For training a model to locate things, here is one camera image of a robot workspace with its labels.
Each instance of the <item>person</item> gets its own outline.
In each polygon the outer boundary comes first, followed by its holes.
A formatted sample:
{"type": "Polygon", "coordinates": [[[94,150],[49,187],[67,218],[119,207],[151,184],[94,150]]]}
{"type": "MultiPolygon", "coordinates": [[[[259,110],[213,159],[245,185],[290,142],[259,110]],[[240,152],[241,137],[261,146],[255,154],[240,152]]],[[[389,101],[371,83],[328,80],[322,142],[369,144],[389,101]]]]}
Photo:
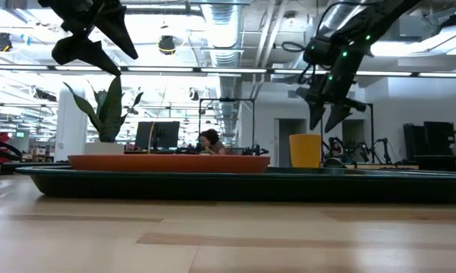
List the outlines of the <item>person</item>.
{"type": "Polygon", "coordinates": [[[218,132],[214,129],[209,129],[207,131],[203,131],[200,134],[200,140],[203,142],[204,148],[211,154],[211,155],[225,155],[226,148],[219,140],[218,132]]]}

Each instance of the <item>wooden floor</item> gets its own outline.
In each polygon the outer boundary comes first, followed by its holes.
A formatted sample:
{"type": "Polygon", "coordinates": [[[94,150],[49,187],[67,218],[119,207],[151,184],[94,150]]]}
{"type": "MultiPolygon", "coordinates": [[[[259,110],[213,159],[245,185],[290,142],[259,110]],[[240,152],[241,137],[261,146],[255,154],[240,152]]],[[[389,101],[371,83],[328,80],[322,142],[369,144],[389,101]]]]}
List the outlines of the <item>wooden floor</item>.
{"type": "Polygon", "coordinates": [[[0,273],[456,273],[456,205],[51,199],[0,180],[0,273]]]}

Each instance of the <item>yellow cup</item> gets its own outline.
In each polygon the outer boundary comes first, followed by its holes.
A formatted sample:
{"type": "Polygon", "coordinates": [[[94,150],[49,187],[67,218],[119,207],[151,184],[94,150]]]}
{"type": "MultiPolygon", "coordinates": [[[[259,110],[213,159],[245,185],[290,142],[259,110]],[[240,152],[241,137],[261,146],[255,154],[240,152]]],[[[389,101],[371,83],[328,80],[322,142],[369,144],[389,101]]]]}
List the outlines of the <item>yellow cup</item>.
{"type": "Polygon", "coordinates": [[[316,134],[290,136],[291,165],[294,168],[318,168],[322,138],[316,134]]]}

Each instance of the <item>pillar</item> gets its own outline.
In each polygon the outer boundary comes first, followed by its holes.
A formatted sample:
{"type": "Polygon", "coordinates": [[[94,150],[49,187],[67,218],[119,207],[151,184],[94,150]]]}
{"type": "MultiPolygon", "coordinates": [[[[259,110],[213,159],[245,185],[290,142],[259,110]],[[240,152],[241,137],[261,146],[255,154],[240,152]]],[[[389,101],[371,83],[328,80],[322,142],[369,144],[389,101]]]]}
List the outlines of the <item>pillar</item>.
{"type": "MultiPolygon", "coordinates": [[[[84,84],[68,84],[76,95],[86,98],[84,84]]],[[[64,86],[59,93],[58,126],[55,136],[54,161],[68,160],[68,155],[84,154],[88,117],[76,105],[69,89],[64,86]]]]}

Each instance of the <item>orange tray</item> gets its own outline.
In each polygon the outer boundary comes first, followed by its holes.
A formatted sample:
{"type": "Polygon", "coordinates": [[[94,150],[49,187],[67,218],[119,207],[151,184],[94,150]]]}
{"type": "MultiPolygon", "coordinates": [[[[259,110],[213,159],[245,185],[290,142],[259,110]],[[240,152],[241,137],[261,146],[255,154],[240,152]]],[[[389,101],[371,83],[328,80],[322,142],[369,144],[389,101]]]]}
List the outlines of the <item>orange tray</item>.
{"type": "Polygon", "coordinates": [[[149,171],[255,174],[270,157],[248,155],[69,155],[78,171],[149,171]]]}

